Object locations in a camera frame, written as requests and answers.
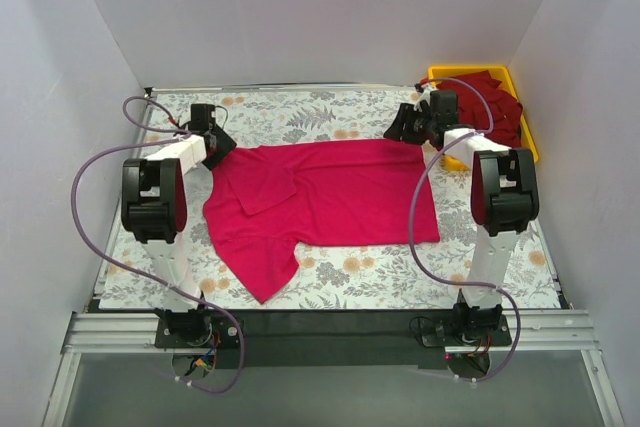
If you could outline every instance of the table surface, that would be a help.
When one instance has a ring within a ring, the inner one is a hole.
[[[299,142],[377,139],[393,120],[410,90],[267,90],[240,93],[161,94],[158,102],[174,116],[187,119],[194,102],[228,109],[225,130],[240,147]],[[224,112],[219,114],[224,122]],[[154,109],[150,125],[170,128]],[[149,133],[147,141],[167,137]],[[156,149],[144,149],[149,154]],[[425,158],[433,155],[425,148]],[[469,172],[447,172],[437,166],[430,180],[442,240],[422,243],[418,252],[440,277],[464,280],[475,246],[475,224],[469,210]],[[298,244],[300,268],[293,279],[265,304],[259,304],[216,255],[202,205],[213,186],[200,167],[185,177],[189,220],[185,230],[188,258],[207,300],[226,308],[251,309],[411,309],[450,308],[457,289],[428,279],[415,265],[407,245],[315,247]],[[114,225],[111,251],[128,265],[149,271],[151,260],[133,235]],[[505,288],[521,308],[559,308],[552,268],[537,222],[523,233],[509,263]],[[148,279],[105,265],[98,282],[103,309],[152,308],[163,290]]]

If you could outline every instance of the black motor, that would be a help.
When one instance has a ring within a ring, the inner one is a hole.
[[[402,103],[385,139],[422,145],[427,140],[437,149],[444,144],[444,132],[458,125],[458,95],[452,90],[433,90],[429,102]]]

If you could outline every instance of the red t-shirt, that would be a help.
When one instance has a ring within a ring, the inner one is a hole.
[[[407,243],[424,168],[420,146],[390,140],[235,149],[213,170],[203,213],[217,254],[265,302],[298,269],[298,242]],[[439,241],[428,182],[417,212],[416,241]]]

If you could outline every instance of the sleeve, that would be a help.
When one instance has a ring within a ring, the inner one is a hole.
[[[259,149],[242,149],[220,165],[247,215],[274,207],[296,194],[293,172],[269,160]]]
[[[284,287],[298,270],[294,239],[245,237],[214,242],[220,258],[261,304]]]

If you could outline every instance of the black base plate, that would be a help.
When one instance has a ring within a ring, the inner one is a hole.
[[[215,334],[216,340],[219,340],[218,349],[237,349],[240,343],[236,328],[231,321],[223,315],[215,312],[205,314],[207,323],[211,326],[211,332]],[[242,319],[236,317],[236,320],[243,326]],[[209,348],[213,346],[213,341],[209,334],[200,342],[185,342],[177,335],[169,333],[167,325],[163,319],[158,319],[158,328],[156,330],[156,341],[154,345],[159,349],[193,349],[194,347]]]
[[[245,366],[249,367],[417,365],[446,369],[443,347],[460,345],[447,329],[443,340],[435,336],[431,341],[435,328],[433,332],[422,329],[429,342],[421,345],[409,327],[418,317],[428,319],[430,326],[448,325],[451,310],[233,310],[231,314],[243,325]],[[220,348],[228,349],[218,357],[216,368],[236,368],[238,339],[229,335],[231,323],[213,312],[212,319],[222,336]],[[501,322],[506,326],[504,317]],[[164,330],[160,321],[156,347],[193,349],[193,345],[164,335]],[[510,345],[509,331],[492,334],[491,344]]]

